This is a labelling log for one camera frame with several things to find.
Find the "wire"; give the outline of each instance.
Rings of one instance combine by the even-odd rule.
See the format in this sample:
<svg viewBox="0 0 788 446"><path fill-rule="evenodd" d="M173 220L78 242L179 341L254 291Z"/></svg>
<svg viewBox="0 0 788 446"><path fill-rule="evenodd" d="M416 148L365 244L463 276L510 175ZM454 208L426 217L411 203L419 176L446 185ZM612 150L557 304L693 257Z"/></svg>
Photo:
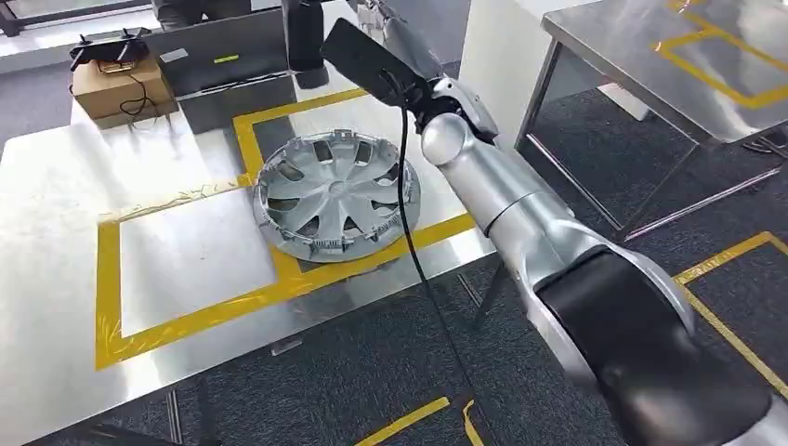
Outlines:
<svg viewBox="0 0 788 446"><path fill-rule="evenodd" d="M153 106L153 110L155 111L154 118L153 118L153 125L156 125L156 121L159 119L159 109L158 109L158 107L156 105L156 102L153 99L148 97L148 88L146 88L145 84L140 82L138 78L134 77L133 74L127 73L126 75L128 77L130 77L131 79L133 79L134 82L139 84L139 86L142 88L142 97L137 98L137 99L124 100L123 102L120 103L120 105L118 107L120 108L121 112L131 116L131 118L132 118L131 126L134 127L134 128L137 128L137 126L136 126L137 118L145 110L145 107L148 105L148 102L150 102L151 105ZM140 104L139 104L139 107L136 110L130 111L130 110L126 109L126 106L128 104L134 104L134 103L137 103L137 102L139 102Z"/></svg>
<svg viewBox="0 0 788 446"><path fill-rule="evenodd" d="M394 88L395 92L397 93L397 97L400 100L400 109L402 111L402 139L400 143L400 163L397 166L397 198L398 198L398 205L400 208L400 217L402 218L402 228L405 232L405 240L408 242L408 250L411 252L411 258L414 261L414 266L416 268L416 272L418 272L419 279L421 280L422 287L424 288L424 294L427 298L432 302L432 307L435 309L435 313L438 315L438 319L440 320L440 327L443 330L443 334L448 341L449 347L452 350L452 354L454 355L454 360L457 361L457 364L460 366L460 371L462 372L463 379L465 380L467 386L470 388L471 395L477 395L476 389L473 387L473 383L470 381L470 377L468 376L466 366L463 364L462 360L460 359L460 353L457 350L457 345L454 344L452 339L452 335L449 332L449 326L446 323L446 320L443 318L443 313L440 312L440 307L438 306L438 301L435 299L435 296L432 294L432 289L429 286L429 280L427 279L427 275L424 273L424 269L421 266L421 262L419 261L418 255L416 254L416 250L414 247L414 240L413 236L411 235L410 227L408 226L408 217L405 215L405 200L404 200L404 176L405 176L405 150L408 147L408 110L407 110L407 103L405 98L405 92L402 89L399 81L388 71L383 70L383 74L387 76L388 82ZM490 425L488 421L487 415L484 412L482 407L481 401L476 401L477 407L479 407L479 413L481 414L481 418L484 420L484 423L487 425L489 432L492 435L493 442L495 444L500 444L500 442L495 437L493 433L493 427Z"/></svg>

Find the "cardboard box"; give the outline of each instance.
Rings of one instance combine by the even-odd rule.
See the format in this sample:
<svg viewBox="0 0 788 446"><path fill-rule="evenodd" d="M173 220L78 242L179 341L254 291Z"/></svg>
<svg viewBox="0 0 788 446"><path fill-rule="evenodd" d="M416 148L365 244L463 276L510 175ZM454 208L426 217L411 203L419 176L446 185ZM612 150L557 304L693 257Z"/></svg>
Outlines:
<svg viewBox="0 0 788 446"><path fill-rule="evenodd" d="M95 61L80 65L73 75L72 92L76 101L97 124L122 125L131 123L134 117L124 113L121 104L143 98L143 87L140 83L145 86L145 95L156 103L156 107L147 102L147 107L138 120L177 110L172 90L151 57L140 61L137 67L127 72L103 73ZM141 105L141 100L127 102L124 109L135 112Z"/></svg>

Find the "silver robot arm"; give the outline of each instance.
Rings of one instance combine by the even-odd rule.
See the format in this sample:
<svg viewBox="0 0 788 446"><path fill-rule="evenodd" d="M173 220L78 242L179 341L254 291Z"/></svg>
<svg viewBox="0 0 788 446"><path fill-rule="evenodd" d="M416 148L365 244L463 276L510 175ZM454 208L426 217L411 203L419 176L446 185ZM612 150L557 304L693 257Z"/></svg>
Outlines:
<svg viewBox="0 0 788 446"><path fill-rule="evenodd" d="M374 97L414 114L425 157L495 244L528 320L568 377L604 397L627 442L788 444L784 401L694 342L692 310L670 276L577 221L521 156L495 145L477 96L414 61L426 53L396 38L393 20L382 28L395 46L339 20L322 53Z"/></svg>

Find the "stainless steel table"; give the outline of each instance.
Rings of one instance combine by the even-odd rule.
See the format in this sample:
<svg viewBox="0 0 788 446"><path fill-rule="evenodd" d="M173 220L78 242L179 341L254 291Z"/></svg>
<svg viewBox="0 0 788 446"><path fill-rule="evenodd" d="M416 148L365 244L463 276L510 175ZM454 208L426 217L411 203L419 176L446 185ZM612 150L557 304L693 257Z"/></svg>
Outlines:
<svg viewBox="0 0 788 446"><path fill-rule="evenodd" d="M355 17L344 2L326 11L327 30L336 17ZM331 67L328 76L310 90L285 78L299 102L236 118L237 140L228 128L194 135L179 112L104 131L81 122L6 144L0 444L40 438L418 282L401 243L361 263L282 274L282 255L256 226L243 184L255 151L274 145L273 125L400 139L398 110L359 92L326 99L354 87ZM263 98L282 85L248 88ZM419 253L426 273L492 253L422 157L419 137L409 144L423 189L416 239L429 244ZM112 238L99 229L112 225L117 244L99 247ZM119 289L102 289L113 281ZM272 298L267 286L290 295ZM107 323L111 313L117 321Z"/></svg>
<svg viewBox="0 0 788 446"><path fill-rule="evenodd" d="M788 9L763 0L602 0L549 12L553 36L520 134L630 240L777 175L782 164L636 229L693 155L758 138L788 122ZM533 134L562 52L643 101L695 144L629 219L619 220ZM785 157L780 147L772 148Z"/></svg>

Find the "yellow tape outline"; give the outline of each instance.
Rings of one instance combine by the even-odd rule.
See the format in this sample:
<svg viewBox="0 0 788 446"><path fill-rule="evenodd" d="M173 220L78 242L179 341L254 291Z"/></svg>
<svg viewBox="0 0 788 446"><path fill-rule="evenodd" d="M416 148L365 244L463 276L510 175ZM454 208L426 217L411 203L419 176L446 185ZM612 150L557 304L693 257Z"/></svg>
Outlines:
<svg viewBox="0 0 788 446"><path fill-rule="evenodd" d="M691 6L692 4L695 3L698 2L692 2L692 1L674 2L669 4L669 7L675 10L676 12L678 12L678 14L680 14L685 19L699 26L701 29L696 33L688 33L688 34L680 35L679 37L673 37L667 40L663 40L662 42L659 42L653 46L654 50L657 53L659 53L663 58L669 60L674 65L676 65L678 68L684 70L685 72L688 72L689 74L700 80L701 82L704 82L705 84L711 86L717 91L728 96L737 104L742 105L744 107L750 109L759 109L766 107L774 102L785 100L786 98L788 98L788 85L772 88L762 93L758 93L755 96L746 96L743 93L736 90L735 88L725 84L721 80L704 72L700 68L692 65L687 60L677 56L673 52L673 49L678 46L700 42L702 40L710 39L710 38L719 38L728 42L733 46L738 47L742 51L748 52L756 56L757 58L765 61L767 64L777 68L778 70L788 72L788 63L785 63L778 59L774 59L772 56L768 55L767 53L757 48L754 48L753 46L748 45L747 43L745 43L743 40L739 39L735 35L728 33L722 28L703 19L699 15L686 11L686 8L688 6Z"/></svg>
<svg viewBox="0 0 788 446"><path fill-rule="evenodd" d="M407 243L399 240L388 248L371 256L351 262L324 265L302 272L298 262L282 252L270 248L271 259L277 282L249 293L219 302L183 315L171 321L153 326L126 337L121 331L121 261L120 225L140 216L193 203L220 193L249 187L263 165L262 155L254 132L254 125L297 112L335 104L366 95L355 89L288 104L275 109L260 111L233 119L236 135L241 147L246 174L235 181L224 181L205 185L195 190L181 192L169 200L161 200L147 206L133 208L102 216L98 223L98 253L96 281L96 369L111 366L133 358L155 348L178 341L244 314L269 305L281 303L305 295L323 286L362 274L408 252ZM424 248L449 237L472 230L475 222L468 214L456 216L429 228L413 233L416 248Z"/></svg>
<svg viewBox="0 0 788 446"><path fill-rule="evenodd" d="M479 432L476 431L476 428L473 427L473 423L470 421L470 415L468 415L468 411L470 410L470 406L473 405L473 400L470 400L466 407L463 408L463 418L465 418L465 422L463 426L466 429L466 435L468 440L470 440L470 444L473 446L484 446L484 442L481 441L481 437L479 436Z"/></svg>
<svg viewBox="0 0 788 446"><path fill-rule="evenodd" d="M706 319L706 321L708 321L709 324L714 327L714 329L717 330L717 332L720 333L722 337L725 338L725 340L728 341L728 343L747 360L747 362L750 363L750 365L752 365L761 375L763 375L763 377L782 395L783 398L788 400L788 385L786 385L785 382L782 381L782 379L780 379L780 377L774 373L774 371L771 370L771 368L769 368L765 362L758 358L752 349L747 347L744 341L742 341L735 333L733 333L733 330L730 330L728 326L722 322L715 315L715 313L709 309L701 301L701 299L694 295L692 291L690 291L690 289L686 286L687 283L692 282L704 274L707 274L708 272L725 265L731 260L739 256L743 256L744 254L747 254L750 251L753 251L767 243L771 243L783 254L788 256L788 245L775 237L771 232L764 231L754 237L751 237L750 239L731 246L725 251L714 255L689 269L686 269L680 274L677 274L674 277L674 280L684 289L684 293L687 295L687 300L692 305L692 307L695 308L695 311L703 316L703 318Z"/></svg>
<svg viewBox="0 0 788 446"><path fill-rule="evenodd" d="M440 397L437 400L434 400L429 404L422 406L411 413L408 413L394 423L391 423L390 425L378 430L366 439L359 441L356 443L356 446L375 446L376 444L380 444L386 439L392 437L394 434L402 431L407 426L413 425L416 422L419 422L448 406L449 399L446 397Z"/></svg>

